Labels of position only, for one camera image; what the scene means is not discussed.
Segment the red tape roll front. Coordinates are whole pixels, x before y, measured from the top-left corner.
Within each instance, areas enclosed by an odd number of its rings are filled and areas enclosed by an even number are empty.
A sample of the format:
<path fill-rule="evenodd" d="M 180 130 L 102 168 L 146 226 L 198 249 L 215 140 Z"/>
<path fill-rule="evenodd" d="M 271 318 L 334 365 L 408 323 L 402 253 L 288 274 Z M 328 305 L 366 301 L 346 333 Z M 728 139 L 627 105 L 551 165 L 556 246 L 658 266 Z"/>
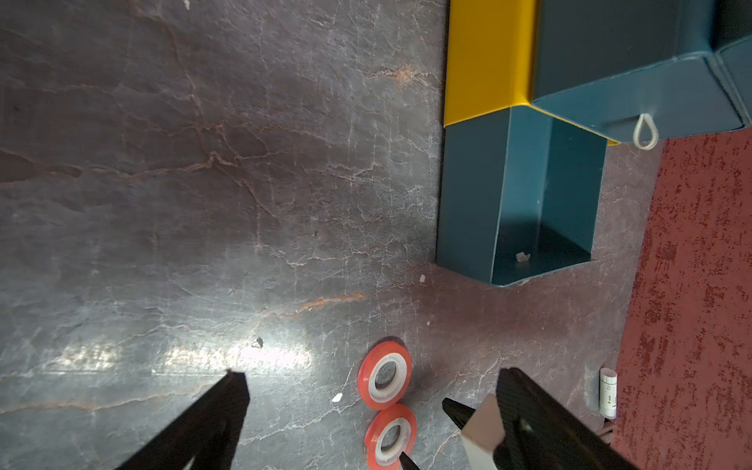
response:
<path fill-rule="evenodd" d="M 392 429 L 399 428 L 397 440 L 387 448 L 383 446 Z M 400 456 L 409 454 L 417 436 L 417 421 L 414 413 L 398 403 L 380 411 L 368 427 L 364 446 L 369 469 L 400 469 Z"/>

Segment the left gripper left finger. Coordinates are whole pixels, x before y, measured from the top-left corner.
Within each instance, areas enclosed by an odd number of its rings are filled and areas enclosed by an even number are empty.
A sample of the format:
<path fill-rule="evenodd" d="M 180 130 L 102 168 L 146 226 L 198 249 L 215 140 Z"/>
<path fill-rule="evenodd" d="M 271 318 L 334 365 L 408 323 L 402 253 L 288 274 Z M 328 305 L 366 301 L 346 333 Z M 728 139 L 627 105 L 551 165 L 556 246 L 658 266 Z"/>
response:
<path fill-rule="evenodd" d="M 250 403 L 246 376 L 228 372 L 121 469 L 229 469 Z"/>

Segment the red tape roll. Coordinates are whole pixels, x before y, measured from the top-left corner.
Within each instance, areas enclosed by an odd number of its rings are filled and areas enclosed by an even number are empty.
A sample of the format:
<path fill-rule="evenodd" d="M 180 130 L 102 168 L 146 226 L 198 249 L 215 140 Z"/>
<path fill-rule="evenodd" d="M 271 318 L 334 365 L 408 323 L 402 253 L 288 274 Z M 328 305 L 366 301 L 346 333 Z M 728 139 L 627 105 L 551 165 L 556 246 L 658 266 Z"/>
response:
<path fill-rule="evenodd" d="M 379 389 L 376 384 L 378 372 L 389 362 L 393 362 L 396 367 L 394 378 L 387 386 Z M 379 343 L 369 351 L 360 366 L 356 381 L 360 398 L 370 409 L 388 409 L 405 395 L 412 370 L 413 361 L 404 346 L 394 341 Z"/>
<path fill-rule="evenodd" d="M 399 428 L 397 440 L 387 448 L 383 446 L 392 429 Z M 369 469 L 400 469 L 400 456 L 409 454 L 417 436 L 417 421 L 414 413 L 398 403 L 380 411 L 368 427 L 364 446 Z"/>

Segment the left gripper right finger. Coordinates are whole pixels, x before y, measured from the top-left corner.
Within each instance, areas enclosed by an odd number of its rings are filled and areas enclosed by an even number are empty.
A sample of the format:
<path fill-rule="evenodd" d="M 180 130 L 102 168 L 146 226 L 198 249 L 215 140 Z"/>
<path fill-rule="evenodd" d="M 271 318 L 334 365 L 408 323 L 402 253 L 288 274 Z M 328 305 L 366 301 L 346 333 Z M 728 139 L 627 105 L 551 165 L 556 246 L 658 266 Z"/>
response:
<path fill-rule="evenodd" d="M 495 389 L 505 436 L 499 469 L 633 469 L 521 369 L 503 368 Z"/>

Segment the teal three drawer cabinet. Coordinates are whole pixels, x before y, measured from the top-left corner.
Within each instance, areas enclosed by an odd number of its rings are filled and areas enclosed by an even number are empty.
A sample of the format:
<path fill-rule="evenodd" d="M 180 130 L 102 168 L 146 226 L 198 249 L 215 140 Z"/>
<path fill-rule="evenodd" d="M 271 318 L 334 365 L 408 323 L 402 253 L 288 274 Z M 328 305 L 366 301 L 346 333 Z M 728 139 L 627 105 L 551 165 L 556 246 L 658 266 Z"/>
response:
<path fill-rule="evenodd" d="M 610 145 L 750 123 L 747 1 L 454 1 L 437 262 L 495 286 L 589 262 Z"/>

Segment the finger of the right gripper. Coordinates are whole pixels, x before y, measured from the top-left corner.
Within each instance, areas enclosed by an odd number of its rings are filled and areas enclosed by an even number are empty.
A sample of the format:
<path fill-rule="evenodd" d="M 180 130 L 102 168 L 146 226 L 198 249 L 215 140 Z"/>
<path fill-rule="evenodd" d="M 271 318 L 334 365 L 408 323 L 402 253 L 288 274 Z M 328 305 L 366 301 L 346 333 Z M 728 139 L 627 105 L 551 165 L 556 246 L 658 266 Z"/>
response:
<path fill-rule="evenodd" d="M 450 398 L 442 400 L 442 410 L 460 431 L 464 429 L 476 411 L 473 407 Z"/>

